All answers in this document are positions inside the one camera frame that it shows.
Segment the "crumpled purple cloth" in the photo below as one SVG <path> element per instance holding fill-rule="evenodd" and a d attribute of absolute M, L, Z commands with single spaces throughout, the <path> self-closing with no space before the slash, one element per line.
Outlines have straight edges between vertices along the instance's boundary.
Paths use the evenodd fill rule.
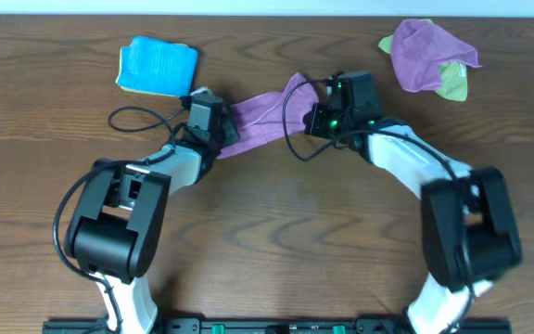
<path fill-rule="evenodd" d="M 218 159 L 229 158 L 250 149 L 267 144 L 284 136 L 282 106 L 289 91 L 297 84 L 306 81 L 296 73 L 287 83 L 283 92 L 267 92 L 232 106 L 240 141 L 222 149 Z M 318 103 L 319 97 L 314 88 L 304 84 L 298 88 L 286 105 L 286 125 L 289 134 L 304 131 L 302 117 Z"/>
<path fill-rule="evenodd" d="M 405 19 L 400 23 L 393 35 L 390 57 L 400 86 L 412 93 L 442 86 L 440 64 L 459 61 L 481 67 L 474 47 L 422 19 Z"/>

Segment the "blue towel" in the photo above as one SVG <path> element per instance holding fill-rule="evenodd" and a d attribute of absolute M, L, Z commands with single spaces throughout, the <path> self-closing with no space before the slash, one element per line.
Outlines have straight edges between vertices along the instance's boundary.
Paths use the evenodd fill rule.
<path fill-rule="evenodd" d="M 137 93 L 187 96 L 196 65 L 195 49 L 137 36 L 121 48 L 117 84 Z"/>

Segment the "black cable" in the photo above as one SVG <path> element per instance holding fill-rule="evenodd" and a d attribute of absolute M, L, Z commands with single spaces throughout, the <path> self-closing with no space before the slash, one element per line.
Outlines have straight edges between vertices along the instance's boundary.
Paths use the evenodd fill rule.
<path fill-rule="evenodd" d="M 128 110 L 135 110 L 135 111 L 142 111 L 142 112 L 145 112 L 151 116 L 154 116 L 155 118 L 157 118 L 158 120 L 160 120 L 160 122 L 157 122 L 156 124 L 152 124 L 152 125 L 148 125 L 148 126 L 144 126 L 144 127 L 140 127 L 140 128 L 134 128 L 134 129 L 125 129 L 125 128 L 121 128 L 119 126 L 116 126 L 115 124 L 112 123 L 112 120 L 115 116 L 117 116 L 119 113 L 121 112 L 124 112 L 124 111 L 128 111 Z M 143 107 L 133 107 L 133 106 L 129 106 L 129 107 L 122 107 L 122 108 L 118 108 L 114 111 L 112 111 L 110 113 L 110 115 L 108 115 L 108 126 L 110 126 L 111 128 L 119 131 L 119 132 L 122 132 L 122 133 L 136 133 L 136 132 L 141 132 L 141 131 L 145 131 L 145 130 L 150 130 L 150 129 L 153 129 L 153 128 L 156 128 L 156 127 L 159 127 L 161 125 L 165 125 L 165 124 L 168 124 L 168 122 L 170 120 L 172 120 L 173 118 L 175 118 L 176 116 L 182 114 L 184 111 L 186 111 L 186 109 L 180 109 L 178 111 L 176 111 L 175 113 L 173 113 L 173 115 L 171 115 L 169 118 L 165 119 L 163 118 L 162 116 L 160 116 L 156 111 L 154 110 L 151 110 L 151 109 L 147 109 L 147 108 L 143 108 Z"/>
<path fill-rule="evenodd" d="M 289 150 L 292 151 L 292 153 L 296 156 L 296 158 L 302 160 L 302 161 L 310 161 L 312 158 L 316 157 L 317 155 L 321 154 L 324 150 L 326 150 L 328 147 L 335 144 L 335 142 L 330 141 L 324 145 L 322 145 L 319 149 L 314 151 L 309 157 L 304 158 L 298 154 L 298 152 L 294 149 L 292 146 L 292 142 L 289 140 L 289 133 L 287 132 L 287 124 L 286 124 L 286 107 L 287 107 L 287 101 L 292 97 L 294 92 L 298 90 L 301 86 L 304 84 L 316 84 L 316 83 L 325 83 L 326 79 L 316 79 L 316 80 L 307 80 L 303 81 L 301 83 L 298 83 L 297 85 L 292 88 L 289 93 L 286 95 L 286 99 L 284 99 L 284 104 L 282 105 L 282 124 L 284 126 L 284 136 L 286 137 L 287 146 L 289 147 Z"/>
<path fill-rule="evenodd" d="M 296 86 L 294 86 L 294 88 L 292 88 L 289 91 L 289 93 L 287 93 L 286 99 L 284 99 L 284 104 L 282 106 L 282 125 L 284 127 L 284 135 L 286 137 L 286 142 L 287 142 L 287 146 L 289 147 L 289 150 L 294 154 L 294 156 L 296 156 L 296 158 L 298 158 L 301 161 L 305 161 L 306 162 L 306 161 L 312 160 L 314 157 L 316 157 L 319 154 L 323 153 L 330 146 L 333 146 L 333 147 L 339 149 L 337 147 L 337 143 L 339 142 L 339 140 L 343 139 L 343 138 L 346 138 L 348 136 L 364 135 L 364 134 L 366 134 L 366 135 L 373 135 L 373 134 L 388 135 L 388 136 L 392 136 L 392 137 L 404 140 L 404 141 L 409 142 L 411 144 L 414 144 L 414 145 L 418 146 L 419 148 L 421 148 L 424 152 L 426 152 L 429 155 L 431 155 L 432 158 L 436 159 L 440 163 L 442 168 L 444 168 L 444 170 L 448 173 L 449 177 L 451 178 L 452 182 L 457 187 L 457 189 L 464 190 L 464 187 L 459 183 L 458 177 L 454 173 L 454 170 L 452 169 L 451 165 L 447 161 L 445 161 L 433 149 L 430 149 L 425 144 L 423 144 L 423 143 L 421 143 L 421 142 L 419 142 L 417 140 L 414 140 L 413 138 L 411 138 L 411 137 L 409 137 L 407 135 L 395 134 L 395 133 L 391 133 L 391 132 L 384 131 L 384 130 L 361 129 L 361 130 L 347 131 L 347 132 L 344 132 L 342 134 L 336 135 L 333 139 L 331 139 L 327 143 L 323 144 L 320 148 L 315 150 L 310 156 L 308 156 L 308 157 L 300 156 L 298 154 L 298 152 L 292 146 L 292 142 L 289 139 L 289 133 L 287 132 L 287 127 L 286 127 L 286 106 L 287 106 L 287 102 L 292 97 L 294 92 L 296 92 L 296 90 L 298 90 L 298 88 L 300 88 L 304 84 L 326 83 L 327 81 L 328 81 L 327 79 L 317 79 L 317 80 L 307 80 L 307 81 L 298 83 Z M 346 119 L 351 117 L 350 113 L 349 113 L 350 108 L 352 108 L 352 106 L 349 106 L 343 112 L 344 121 L 349 121 L 349 120 L 346 120 Z M 464 281 L 466 282 L 465 285 L 467 286 L 467 289 L 468 289 L 468 292 L 469 292 L 467 304 L 466 304 L 465 308 L 462 310 L 461 314 L 454 321 L 452 321 L 450 324 L 448 324 L 447 327 L 442 332 L 440 332 L 440 334 L 449 334 L 455 328 L 458 328 L 459 324 L 463 320 L 465 320 L 466 315 L 469 312 L 469 309 L 471 308 L 471 306 L 475 302 L 476 295 L 475 295 L 475 290 L 473 288 L 473 283 L 471 282 L 471 280 L 473 278 L 472 269 L 471 269 L 471 260 L 469 258 L 469 249 L 468 249 L 468 244 L 467 244 L 466 241 L 467 241 L 466 240 L 466 233 L 463 230 L 462 240 L 461 240 L 461 253 L 462 253 L 461 255 L 463 256 Z"/>
<path fill-rule="evenodd" d="M 166 125 L 166 128 L 168 129 L 168 131 L 170 133 L 168 142 L 170 142 L 172 144 L 172 149 L 170 151 L 168 151 L 167 153 L 165 153 L 165 154 L 163 154 L 163 155 L 161 155 L 161 156 L 159 156 L 159 157 L 157 157 L 155 159 L 145 158 L 142 161 L 111 161 L 111 162 L 106 162 L 106 163 L 97 165 L 96 167 L 92 168 L 92 170 L 90 172 L 88 172 L 84 176 L 80 177 L 80 179 L 78 179 L 78 181 L 76 181 L 75 184 L 73 184 L 73 186 L 71 186 L 70 190 L 68 190 L 68 192 L 65 194 L 65 196 L 63 197 L 63 199 L 59 203 L 59 206 L 57 208 L 57 212 L 55 213 L 55 218 L 53 219 L 53 244 L 55 245 L 55 251 L 57 252 L 57 256 L 59 257 L 61 262 L 63 262 L 75 274 L 77 274 L 77 275 L 79 275 L 81 277 L 84 277 L 86 279 L 89 279 L 91 281 L 94 281 L 96 283 L 100 283 L 100 284 L 102 284 L 102 286 L 105 287 L 105 291 L 104 292 L 107 293 L 107 295 L 108 295 L 108 298 L 110 300 L 110 305 L 111 305 L 111 307 L 113 309 L 113 312 L 115 314 L 115 318 L 117 319 L 117 328 L 114 329 L 114 330 L 108 328 L 108 326 L 104 326 L 104 327 L 100 327 L 100 328 L 87 329 L 82 334 L 93 333 L 95 331 L 103 330 L 103 329 L 108 333 L 119 334 L 119 333 L 121 333 L 122 318 L 121 318 L 121 313 L 119 311 L 119 305 L 117 304 L 117 300 L 115 298 L 115 295 L 112 292 L 112 287 L 106 281 L 106 279 L 102 279 L 102 278 L 99 278 L 99 277 L 96 277 L 96 276 L 92 276 L 92 275 L 84 272 L 82 269 L 76 267 L 75 265 L 73 265 L 70 262 L 70 260 L 67 258 L 67 256 L 65 255 L 65 253 L 61 249 L 58 230 L 59 230 L 59 222 L 60 222 L 60 219 L 61 219 L 61 214 L 63 213 L 63 210 L 65 209 L 65 206 L 67 205 L 67 203 L 70 200 L 71 196 L 75 193 L 75 191 L 83 183 L 86 183 L 86 182 L 90 181 L 92 178 L 94 178 L 100 172 L 108 170 L 108 169 L 117 169 L 117 168 L 120 168 L 120 167 L 124 167 L 124 166 L 126 166 L 128 164 L 140 165 L 140 166 L 141 165 L 149 166 L 151 164 L 158 163 L 158 162 L 161 162 L 161 161 L 164 161 L 164 160 L 168 159 L 172 154 L 174 154 L 174 150 L 176 148 L 176 133 L 173 131 L 173 129 L 168 124 L 168 120 L 170 120 L 171 118 L 175 117 L 175 115 L 178 115 L 179 113 L 181 113 L 182 112 L 181 110 L 178 111 L 177 113 L 175 113 L 174 115 L 172 115 L 169 119 L 164 120 L 155 111 L 152 111 L 152 110 L 149 110 L 149 109 L 139 109 L 139 107 L 136 107 L 136 108 L 129 107 L 129 108 L 130 109 L 142 110 L 143 112 L 146 112 L 146 113 L 148 113 L 148 114 L 150 114 L 150 115 L 162 120 L 161 123 L 156 124 L 155 126 L 146 127 L 146 128 L 147 129 L 151 129 L 153 127 L 157 127 L 157 126 L 160 126 L 162 124 Z M 113 129 L 116 129 L 116 130 L 117 130 L 117 127 L 115 127 L 112 124 L 112 117 L 114 117 L 116 114 L 121 112 L 121 110 L 126 110 L 126 109 L 117 109 L 117 110 L 113 111 L 110 114 L 110 116 L 108 117 L 108 125 L 110 125 L 110 127 L 112 127 Z M 127 129 L 127 131 L 123 131 L 123 132 L 135 132 L 134 130 L 144 131 L 144 130 L 141 130 L 141 129 Z"/>

